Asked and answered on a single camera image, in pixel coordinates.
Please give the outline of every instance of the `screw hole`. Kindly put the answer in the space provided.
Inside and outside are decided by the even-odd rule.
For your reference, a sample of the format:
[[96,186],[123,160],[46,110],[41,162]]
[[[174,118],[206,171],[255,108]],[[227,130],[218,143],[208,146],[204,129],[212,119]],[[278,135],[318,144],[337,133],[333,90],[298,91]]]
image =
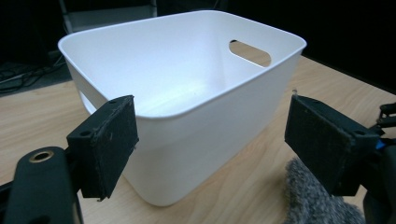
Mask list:
[[41,151],[37,152],[35,155],[33,155],[29,161],[32,163],[38,163],[42,161],[49,160],[53,156],[53,151]]
[[91,134],[90,131],[85,131],[85,132],[80,133],[79,135],[81,135],[81,136],[87,136],[87,135],[90,135],[90,134]]

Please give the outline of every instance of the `bin handle hole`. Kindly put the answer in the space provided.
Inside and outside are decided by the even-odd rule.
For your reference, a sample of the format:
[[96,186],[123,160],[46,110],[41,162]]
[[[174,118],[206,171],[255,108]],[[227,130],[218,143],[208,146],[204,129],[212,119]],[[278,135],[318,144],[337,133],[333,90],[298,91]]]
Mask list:
[[238,40],[230,41],[229,47],[233,54],[261,67],[268,67],[271,64],[270,54],[261,49],[254,48]]

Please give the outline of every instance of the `gray towel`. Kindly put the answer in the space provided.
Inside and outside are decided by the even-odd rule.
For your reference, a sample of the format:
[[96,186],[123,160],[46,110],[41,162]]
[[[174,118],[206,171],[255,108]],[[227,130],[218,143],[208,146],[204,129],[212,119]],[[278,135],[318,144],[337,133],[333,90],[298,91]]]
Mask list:
[[283,224],[364,224],[364,216],[343,197],[329,195],[299,158],[286,166],[286,196],[289,201]]

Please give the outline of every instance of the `white plastic bin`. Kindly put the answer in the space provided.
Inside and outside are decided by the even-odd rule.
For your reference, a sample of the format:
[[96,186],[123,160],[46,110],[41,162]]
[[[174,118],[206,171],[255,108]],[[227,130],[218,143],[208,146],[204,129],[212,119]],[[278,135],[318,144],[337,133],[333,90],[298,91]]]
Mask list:
[[[259,66],[233,54],[264,50]],[[271,120],[305,48],[299,36],[205,10],[64,37],[59,49],[90,113],[132,94],[140,141],[124,176],[147,202],[177,202]]]

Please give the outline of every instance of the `wooden table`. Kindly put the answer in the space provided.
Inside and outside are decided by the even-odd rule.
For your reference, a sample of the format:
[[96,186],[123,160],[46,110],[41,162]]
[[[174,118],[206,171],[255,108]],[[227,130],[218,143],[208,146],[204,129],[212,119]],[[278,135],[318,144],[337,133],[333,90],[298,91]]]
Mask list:
[[[180,202],[144,202],[121,177],[110,199],[82,199],[85,223],[281,223],[286,215],[285,165],[295,154],[284,142],[292,89],[369,127],[379,106],[395,95],[301,57],[272,122],[246,148]],[[0,98],[0,185],[19,158],[48,146],[67,148],[66,136],[89,114],[73,82]],[[389,130],[390,136],[396,132]],[[361,188],[346,200],[362,208]]]

